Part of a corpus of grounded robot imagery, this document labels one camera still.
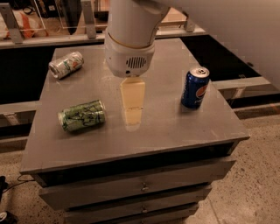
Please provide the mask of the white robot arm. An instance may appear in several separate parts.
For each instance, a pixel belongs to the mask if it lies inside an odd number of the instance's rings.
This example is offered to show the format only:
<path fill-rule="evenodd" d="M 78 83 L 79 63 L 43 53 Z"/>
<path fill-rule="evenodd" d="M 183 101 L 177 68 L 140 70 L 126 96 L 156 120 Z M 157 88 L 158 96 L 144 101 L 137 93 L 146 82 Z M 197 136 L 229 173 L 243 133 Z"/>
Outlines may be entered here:
<path fill-rule="evenodd" d="M 144 74 L 171 8 L 280 88 L 280 0 L 110 0 L 105 58 L 113 75 Z"/>

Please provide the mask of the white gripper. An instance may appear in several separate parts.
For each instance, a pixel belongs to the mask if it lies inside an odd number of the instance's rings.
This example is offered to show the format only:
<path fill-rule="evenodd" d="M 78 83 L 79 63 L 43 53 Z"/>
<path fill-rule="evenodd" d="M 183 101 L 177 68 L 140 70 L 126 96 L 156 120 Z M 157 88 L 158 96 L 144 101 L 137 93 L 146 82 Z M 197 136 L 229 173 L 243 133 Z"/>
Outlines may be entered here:
<path fill-rule="evenodd" d="M 155 44 L 147 47 L 131 48 L 117 43 L 105 32 L 105 59 L 112 74 L 126 78 L 144 74 L 151 65 Z M 145 82 L 140 77 L 126 78 L 120 84 L 122 105 L 127 125 L 138 125 L 141 122 L 144 106 Z"/>

